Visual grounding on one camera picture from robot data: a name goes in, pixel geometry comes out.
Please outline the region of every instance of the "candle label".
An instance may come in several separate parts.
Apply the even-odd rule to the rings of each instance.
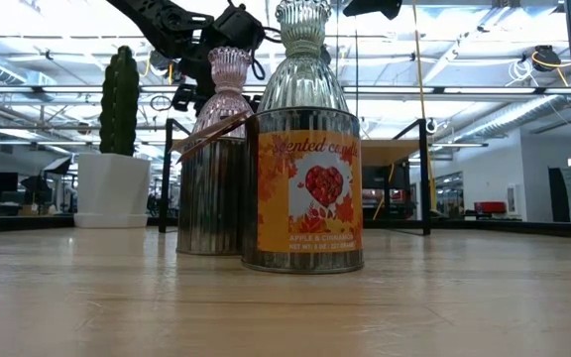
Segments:
[[[259,135],[258,246],[276,253],[362,249],[360,142],[292,130]]]

